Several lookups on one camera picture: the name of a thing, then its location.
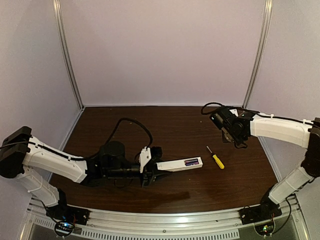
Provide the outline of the yellow handled screwdriver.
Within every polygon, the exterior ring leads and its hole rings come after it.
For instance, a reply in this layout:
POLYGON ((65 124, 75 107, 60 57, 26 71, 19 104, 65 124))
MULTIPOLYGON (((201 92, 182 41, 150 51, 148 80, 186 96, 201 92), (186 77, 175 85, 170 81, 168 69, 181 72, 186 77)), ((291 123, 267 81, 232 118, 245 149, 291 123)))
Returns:
POLYGON ((218 156, 210 149, 210 147, 206 146, 207 150, 210 152, 211 157, 214 159, 215 163, 218 165, 218 167, 223 170, 225 168, 225 165, 222 163, 222 161, 218 158, 218 156))

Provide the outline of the white remote control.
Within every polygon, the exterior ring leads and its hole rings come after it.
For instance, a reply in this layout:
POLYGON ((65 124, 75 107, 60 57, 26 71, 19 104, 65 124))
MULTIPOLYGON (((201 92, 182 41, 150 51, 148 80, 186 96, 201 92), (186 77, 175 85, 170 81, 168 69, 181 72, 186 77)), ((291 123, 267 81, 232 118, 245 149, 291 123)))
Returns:
POLYGON ((180 172, 180 171, 201 168, 203 166, 203 161, 201 157, 192 157, 192 158, 157 162, 156 165, 157 165, 157 169, 160 171, 180 172), (195 159, 195 158, 198 158, 200 163, 199 165, 185 166, 185 162, 184 162, 185 160, 195 159))

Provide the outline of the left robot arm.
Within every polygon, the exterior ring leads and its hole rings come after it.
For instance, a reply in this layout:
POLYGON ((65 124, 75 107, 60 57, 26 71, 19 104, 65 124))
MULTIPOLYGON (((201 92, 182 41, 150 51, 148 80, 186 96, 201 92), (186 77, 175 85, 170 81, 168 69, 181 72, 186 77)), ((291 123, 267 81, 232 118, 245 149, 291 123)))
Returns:
POLYGON ((139 162, 126 159, 125 145, 108 141, 89 157, 70 155, 39 141, 31 128, 23 126, 8 136, 0 147, 0 175, 17 179, 46 208, 47 215, 57 220, 73 220, 77 215, 67 204, 66 194, 53 187, 34 171, 34 167, 63 176, 86 187, 98 187, 104 180, 139 179, 146 187, 157 179, 170 175, 159 170, 161 147, 144 147, 138 153, 139 162))

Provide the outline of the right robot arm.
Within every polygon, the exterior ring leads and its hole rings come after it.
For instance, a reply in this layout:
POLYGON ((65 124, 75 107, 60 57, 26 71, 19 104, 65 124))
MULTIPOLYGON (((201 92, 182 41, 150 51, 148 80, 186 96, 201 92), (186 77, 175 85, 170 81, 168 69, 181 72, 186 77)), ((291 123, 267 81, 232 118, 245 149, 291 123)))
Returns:
POLYGON ((260 201, 264 212, 272 212, 287 197, 320 176, 320 119, 296 120, 244 110, 236 114, 223 106, 211 116, 226 141, 246 148, 257 137, 265 148, 281 180, 260 201))

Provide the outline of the purple battery lower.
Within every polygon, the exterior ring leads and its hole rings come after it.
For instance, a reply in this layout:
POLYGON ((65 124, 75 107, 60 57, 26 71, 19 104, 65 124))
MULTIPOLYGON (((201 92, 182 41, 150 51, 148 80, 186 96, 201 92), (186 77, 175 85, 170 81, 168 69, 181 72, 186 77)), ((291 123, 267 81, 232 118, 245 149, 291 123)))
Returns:
POLYGON ((200 162, 199 161, 185 161, 184 164, 186 167, 188 167, 188 166, 199 165, 200 162))

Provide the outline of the purple battery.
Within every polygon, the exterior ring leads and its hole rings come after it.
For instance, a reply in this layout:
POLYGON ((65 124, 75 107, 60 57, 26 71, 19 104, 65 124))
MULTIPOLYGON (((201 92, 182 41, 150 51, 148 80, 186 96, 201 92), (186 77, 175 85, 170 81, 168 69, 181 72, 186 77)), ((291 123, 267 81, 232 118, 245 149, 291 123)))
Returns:
POLYGON ((193 159, 187 159, 187 160, 185 160, 185 161, 199 161, 199 159, 198 158, 193 158, 193 159))
POLYGON ((184 164, 186 167, 188 167, 188 166, 199 165, 200 162, 199 161, 185 161, 184 164))

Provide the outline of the purple battery upper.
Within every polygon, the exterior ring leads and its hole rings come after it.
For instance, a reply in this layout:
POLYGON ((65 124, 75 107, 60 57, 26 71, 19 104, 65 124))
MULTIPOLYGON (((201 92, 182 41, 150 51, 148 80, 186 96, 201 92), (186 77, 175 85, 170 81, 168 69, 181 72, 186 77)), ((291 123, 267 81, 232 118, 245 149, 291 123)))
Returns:
POLYGON ((187 159, 187 160, 185 160, 185 161, 199 161, 199 159, 198 158, 193 158, 193 159, 187 159))

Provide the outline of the aluminium front rail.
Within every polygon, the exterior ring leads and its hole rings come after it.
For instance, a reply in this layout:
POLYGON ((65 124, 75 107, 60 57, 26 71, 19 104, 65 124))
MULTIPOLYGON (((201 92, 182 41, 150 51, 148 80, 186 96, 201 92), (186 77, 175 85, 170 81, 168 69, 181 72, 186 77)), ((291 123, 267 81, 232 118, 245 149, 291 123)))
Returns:
MULTIPOLYGON (((291 239, 309 240, 309 233, 306 228, 305 220, 301 212, 296 197, 288 199, 291 206, 291 214, 288 222, 281 229, 286 230, 292 227, 295 233, 291 239)), ((198 213, 179 213, 179 214, 147 214, 147 213, 128 213, 89 209, 90 214, 86 225, 76 224, 76 227, 94 227, 103 230, 112 230, 117 233, 169 233, 177 235, 179 233, 208 234, 228 230, 238 230, 249 228, 253 230, 253 237, 263 239, 263 236, 255 232, 254 227, 258 224, 266 223, 269 220, 258 223, 242 224, 240 208, 208 211, 198 213)), ((37 198, 31 198, 28 209, 28 218, 31 223, 36 217, 53 221, 46 216, 45 209, 37 198)))

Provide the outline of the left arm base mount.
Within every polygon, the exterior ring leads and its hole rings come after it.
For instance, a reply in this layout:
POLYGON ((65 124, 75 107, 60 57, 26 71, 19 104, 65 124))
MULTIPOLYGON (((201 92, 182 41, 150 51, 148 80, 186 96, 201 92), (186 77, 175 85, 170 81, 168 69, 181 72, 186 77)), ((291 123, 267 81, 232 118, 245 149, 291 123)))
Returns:
POLYGON ((56 205, 52 207, 46 207, 48 217, 52 217, 55 220, 66 221, 77 225, 85 226, 89 220, 91 211, 85 208, 79 208, 74 206, 56 205))

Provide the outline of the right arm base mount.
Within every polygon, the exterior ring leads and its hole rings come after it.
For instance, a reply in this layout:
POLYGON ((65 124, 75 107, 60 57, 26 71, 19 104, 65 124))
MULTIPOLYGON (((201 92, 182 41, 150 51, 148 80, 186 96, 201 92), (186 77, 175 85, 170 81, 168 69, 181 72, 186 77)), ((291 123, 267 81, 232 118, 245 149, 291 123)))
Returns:
POLYGON ((256 206, 245 206, 238 212, 243 225, 266 221, 282 215, 280 205, 273 202, 261 203, 256 206))

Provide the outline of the aluminium corner post right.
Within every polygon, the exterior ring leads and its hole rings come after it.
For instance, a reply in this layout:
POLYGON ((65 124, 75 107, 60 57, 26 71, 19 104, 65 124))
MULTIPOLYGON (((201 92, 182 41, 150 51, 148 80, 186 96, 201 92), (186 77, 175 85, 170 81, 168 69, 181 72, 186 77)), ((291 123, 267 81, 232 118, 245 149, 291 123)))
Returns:
POLYGON ((261 23, 260 35, 256 50, 256 55, 254 58, 254 63, 249 79, 249 84, 247 87, 247 91, 244 97, 244 101, 242 107, 246 108, 250 102, 250 99, 253 94, 254 86, 258 77, 259 69, 263 59, 263 53, 265 51, 265 47, 268 40, 268 35, 270 31, 271 19, 273 13, 273 0, 265 0, 264 10, 263 10, 263 18, 261 23))

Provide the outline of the aluminium corner post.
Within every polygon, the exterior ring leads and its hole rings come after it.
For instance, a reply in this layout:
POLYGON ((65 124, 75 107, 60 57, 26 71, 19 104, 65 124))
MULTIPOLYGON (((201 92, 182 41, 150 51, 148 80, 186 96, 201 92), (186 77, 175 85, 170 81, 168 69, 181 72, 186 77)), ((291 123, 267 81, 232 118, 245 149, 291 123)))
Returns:
POLYGON ((53 11, 56 20, 57 30, 59 41, 61 45, 62 57, 64 60, 66 72, 68 75, 68 79, 70 82, 70 86, 75 97, 75 101, 79 110, 83 110, 85 108, 83 101, 81 99, 80 91, 78 88, 78 84, 76 82, 76 77, 74 73, 74 69, 72 66, 71 56, 68 48, 68 42, 66 37, 66 31, 64 27, 63 15, 62 15, 62 8, 61 8, 61 1, 60 0, 53 0, 53 11))
POLYGON ((264 10, 263 10, 263 18, 261 23, 260 35, 256 50, 256 55, 254 58, 254 63, 249 79, 249 84, 247 87, 247 91, 244 97, 244 101, 242 107, 246 108, 250 102, 250 99, 253 94, 254 86, 258 77, 259 69, 263 59, 263 53, 265 51, 265 47, 268 40, 268 35, 270 31, 271 19, 273 13, 273 0, 265 0, 264 10))

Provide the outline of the aluminium corner post left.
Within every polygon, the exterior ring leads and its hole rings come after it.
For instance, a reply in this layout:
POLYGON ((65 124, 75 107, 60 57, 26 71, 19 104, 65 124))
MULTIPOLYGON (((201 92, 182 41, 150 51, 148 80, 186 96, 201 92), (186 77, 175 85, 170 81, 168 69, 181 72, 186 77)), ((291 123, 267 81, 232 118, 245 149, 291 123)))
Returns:
POLYGON ((64 27, 63 15, 62 15, 62 8, 61 8, 61 1, 60 0, 53 0, 53 11, 56 20, 57 30, 59 41, 61 45, 62 57, 64 60, 66 72, 68 75, 68 79, 70 82, 70 86, 75 97, 75 101, 79 110, 83 110, 85 108, 83 101, 81 99, 80 91, 78 88, 78 84, 76 82, 76 77, 74 73, 74 69, 72 66, 71 56, 68 48, 68 42, 66 37, 66 31, 64 27))

